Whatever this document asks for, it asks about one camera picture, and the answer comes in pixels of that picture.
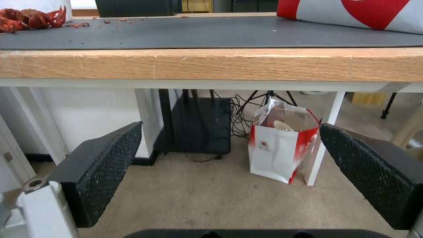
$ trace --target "debris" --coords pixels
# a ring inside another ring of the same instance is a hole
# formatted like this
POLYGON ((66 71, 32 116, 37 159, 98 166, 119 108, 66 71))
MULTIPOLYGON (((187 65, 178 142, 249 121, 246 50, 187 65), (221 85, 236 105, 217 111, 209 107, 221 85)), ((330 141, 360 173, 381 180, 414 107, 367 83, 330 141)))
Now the debris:
POLYGON ((90 24, 88 22, 80 22, 80 23, 75 23, 75 24, 70 24, 70 25, 65 25, 66 27, 73 27, 73 28, 80 28, 80 27, 87 27, 90 26, 90 24))

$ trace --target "red heart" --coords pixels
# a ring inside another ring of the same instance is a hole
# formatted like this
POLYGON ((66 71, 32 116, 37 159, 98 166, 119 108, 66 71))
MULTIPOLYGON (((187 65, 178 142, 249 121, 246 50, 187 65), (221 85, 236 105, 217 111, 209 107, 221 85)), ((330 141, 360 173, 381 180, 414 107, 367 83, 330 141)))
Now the red heart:
POLYGON ((384 30, 409 0, 342 0, 345 9, 366 26, 384 30))

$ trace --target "red and white bag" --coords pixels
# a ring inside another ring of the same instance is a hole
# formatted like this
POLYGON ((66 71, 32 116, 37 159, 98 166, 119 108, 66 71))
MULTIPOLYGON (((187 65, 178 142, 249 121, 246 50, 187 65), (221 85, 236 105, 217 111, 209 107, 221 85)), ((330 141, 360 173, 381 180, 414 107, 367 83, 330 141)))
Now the red and white bag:
POLYGON ((423 34, 423 0, 279 0, 277 15, 309 22, 423 34))
POLYGON ((254 114, 248 143, 250 172, 291 183, 318 131, 319 122, 310 110, 269 100, 254 114))

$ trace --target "floor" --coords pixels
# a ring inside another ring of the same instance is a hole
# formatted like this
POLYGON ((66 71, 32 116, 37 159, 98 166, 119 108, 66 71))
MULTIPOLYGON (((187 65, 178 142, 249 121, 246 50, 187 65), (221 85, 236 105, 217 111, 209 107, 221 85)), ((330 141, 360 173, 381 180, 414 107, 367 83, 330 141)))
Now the floor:
MULTIPOLYGON (((218 93, 247 98, 250 92, 218 93)), ((327 106, 327 95, 294 93, 294 97, 317 116, 327 106)), ((380 119, 383 106, 355 106, 344 100, 337 125, 390 139, 422 97, 399 94, 387 120, 380 119)), ((249 106, 246 114, 251 116, 255 109, 249 106)), ((39 174, 53 167, 34 163, 39 174)), ((124 237, 149 228, 354 228, 392 237, 406 235, 390 228, 330 156, 325 156, 314 187, 307 187, 301 175, 285 185, 249 173, 243 138, 232 138, 232 151, 221 161, 194 163, 185 154, 171 153, 160 156, 151 167, 130 166, 98 223, 80 233, 83 238, 124 237)))

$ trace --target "black desk mat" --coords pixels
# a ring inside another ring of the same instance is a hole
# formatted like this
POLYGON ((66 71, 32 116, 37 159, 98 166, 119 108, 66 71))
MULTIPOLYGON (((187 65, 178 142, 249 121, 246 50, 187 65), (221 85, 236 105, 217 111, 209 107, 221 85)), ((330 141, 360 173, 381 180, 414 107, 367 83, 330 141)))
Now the black desk mat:
POLYGON ((291 21, 278 17, 75 20, 89 27, 0 34, 0 50, 418 47, 423 35, 291 21))

